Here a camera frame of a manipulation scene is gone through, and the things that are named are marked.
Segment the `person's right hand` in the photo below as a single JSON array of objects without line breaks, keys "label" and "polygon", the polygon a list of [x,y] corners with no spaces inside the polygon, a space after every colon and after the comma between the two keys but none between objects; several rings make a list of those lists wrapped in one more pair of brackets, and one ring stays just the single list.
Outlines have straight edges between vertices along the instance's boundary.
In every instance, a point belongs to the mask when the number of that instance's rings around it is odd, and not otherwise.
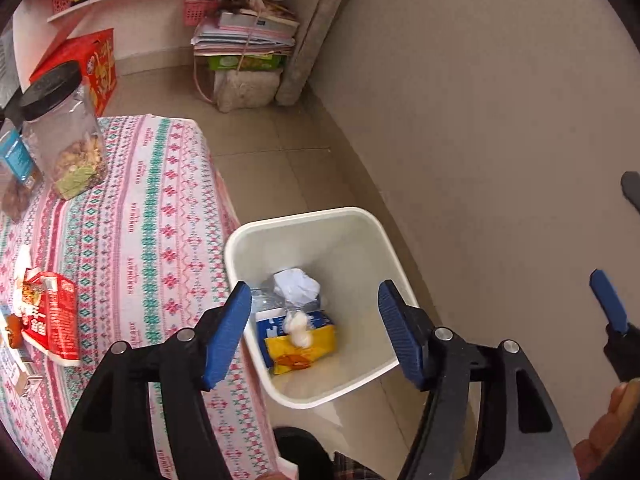
[{"label": "person's right hand", "polygon": [[574,446],[580,478],[587,479],[611,451],[639,405],[639,379],[622,382],[611,393],[608,410],[591,428],[587,439]]}]

